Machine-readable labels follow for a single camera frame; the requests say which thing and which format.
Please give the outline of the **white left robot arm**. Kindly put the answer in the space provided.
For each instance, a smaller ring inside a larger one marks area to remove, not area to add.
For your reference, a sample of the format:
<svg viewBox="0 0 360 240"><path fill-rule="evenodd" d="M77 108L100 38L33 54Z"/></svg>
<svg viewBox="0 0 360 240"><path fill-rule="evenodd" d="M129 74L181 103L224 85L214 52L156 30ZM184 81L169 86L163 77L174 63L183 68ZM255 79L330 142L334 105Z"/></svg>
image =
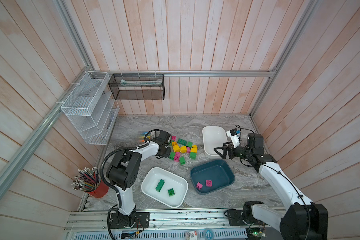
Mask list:
<svg viewBox="0 0 360 240"><path fill-rule="evenodd" d="M136 147L121 147L111 151L101 163L101 182L114 190L118 198L118 212L131 216L136 209L132 187L137 179L142 161L152 156L167 158L171 149L172 135L154 129L146 133L144 143Z"/></svg>

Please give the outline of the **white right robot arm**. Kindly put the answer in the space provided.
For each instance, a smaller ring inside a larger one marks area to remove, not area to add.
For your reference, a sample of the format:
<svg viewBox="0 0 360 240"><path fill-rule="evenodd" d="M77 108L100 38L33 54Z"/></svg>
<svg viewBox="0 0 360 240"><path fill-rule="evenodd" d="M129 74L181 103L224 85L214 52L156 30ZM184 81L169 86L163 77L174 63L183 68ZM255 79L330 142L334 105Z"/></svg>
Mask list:
<svg viewBox="0 0 360 240"><path fill-rule="evenodd" d="M285 207L282 213L261 201L247 201L243 206L243 221L249 225L262 222L277 230L285 240L327 239L328 210L303 194L284 174L276 159L265 153L263 136L248 134L245 146L241 146L237 129L227 131L227 136L231 140L214 151L222 159L237 157L248 161L248 166L268 181Z"/></svg>

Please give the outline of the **long green lego brick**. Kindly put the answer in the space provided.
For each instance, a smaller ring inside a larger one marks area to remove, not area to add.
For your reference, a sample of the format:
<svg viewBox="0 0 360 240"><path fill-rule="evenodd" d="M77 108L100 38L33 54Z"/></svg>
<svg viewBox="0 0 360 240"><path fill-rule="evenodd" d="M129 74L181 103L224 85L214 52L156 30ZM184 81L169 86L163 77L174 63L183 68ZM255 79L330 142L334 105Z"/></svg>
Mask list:
<svg viewBox="0 0 360 240"><path fill-rule="evenodd" d="M164 184L165 184L165 181L163 179L159 180L159 182L155 188L158 193L162 190Z"/></svg>

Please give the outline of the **green square lego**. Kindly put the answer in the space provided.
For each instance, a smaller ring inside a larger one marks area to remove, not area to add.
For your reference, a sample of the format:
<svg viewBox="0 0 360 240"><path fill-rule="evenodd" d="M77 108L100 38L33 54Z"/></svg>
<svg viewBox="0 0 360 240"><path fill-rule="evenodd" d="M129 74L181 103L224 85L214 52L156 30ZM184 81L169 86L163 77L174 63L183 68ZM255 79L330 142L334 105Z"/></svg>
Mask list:
<svg viewBox="0 0 360 240"><path fill-rule="evenodd" d="M169 194L170 197L174 196L175 195L174 189L169 189L168 194Z"/></svg>

